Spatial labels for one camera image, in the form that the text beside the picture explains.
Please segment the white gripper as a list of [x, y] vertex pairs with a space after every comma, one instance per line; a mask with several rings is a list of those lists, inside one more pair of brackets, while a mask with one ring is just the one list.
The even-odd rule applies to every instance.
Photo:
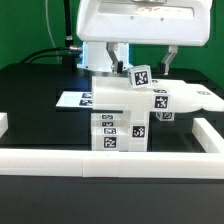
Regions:
[[80, 0], [76, 33], [83, 41], [107, 42], [112, 72], [119, 74], [117, 43], [170, 45], [157, 63], [158, 73], [167, 75], [177, 46], [208, 41], [211, 7], [212, 0]]

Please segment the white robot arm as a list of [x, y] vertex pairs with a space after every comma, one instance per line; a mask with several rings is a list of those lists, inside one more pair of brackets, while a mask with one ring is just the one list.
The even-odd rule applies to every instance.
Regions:
[[131, 44], [165, 45], [159, 70], [166, 75], [180, 46], [202, 46], [210, 35], [213, 0], [80, 0], [76, 34], [81, 66], [114, 72], [129, 64]]

